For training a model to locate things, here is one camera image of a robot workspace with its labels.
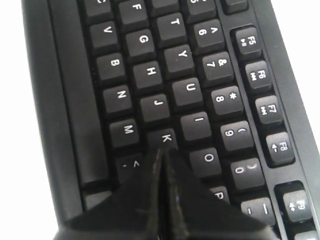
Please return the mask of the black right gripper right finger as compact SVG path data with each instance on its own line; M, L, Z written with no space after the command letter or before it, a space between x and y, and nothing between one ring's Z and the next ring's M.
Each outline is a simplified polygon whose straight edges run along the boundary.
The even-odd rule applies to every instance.
M275 240L273 228L204 186L176 149L163 152L168 228L173 240Z

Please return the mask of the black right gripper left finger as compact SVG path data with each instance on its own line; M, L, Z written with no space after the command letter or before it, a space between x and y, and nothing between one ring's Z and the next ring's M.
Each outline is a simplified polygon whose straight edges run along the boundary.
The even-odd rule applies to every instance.
M144 163L110 197L67 221L56 240L159 239L159 186L163 151L152 150Z

